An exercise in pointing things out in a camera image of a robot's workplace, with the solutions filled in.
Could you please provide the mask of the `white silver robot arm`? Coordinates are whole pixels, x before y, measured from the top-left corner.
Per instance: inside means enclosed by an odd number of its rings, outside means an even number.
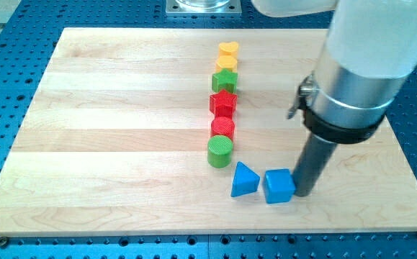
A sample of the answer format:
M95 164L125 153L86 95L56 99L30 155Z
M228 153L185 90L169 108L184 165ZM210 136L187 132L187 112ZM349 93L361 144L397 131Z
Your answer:
M417 64L417 0L255 0L268 17L333 11L318 62L295 108L329 142L372 136Z

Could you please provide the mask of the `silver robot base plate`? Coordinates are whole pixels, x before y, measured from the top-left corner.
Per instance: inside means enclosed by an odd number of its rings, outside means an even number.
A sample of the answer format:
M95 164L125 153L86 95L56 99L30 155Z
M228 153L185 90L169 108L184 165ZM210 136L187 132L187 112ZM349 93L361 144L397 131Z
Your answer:
M241 0L166 0L166 15L183 17L215 14L241 15Z

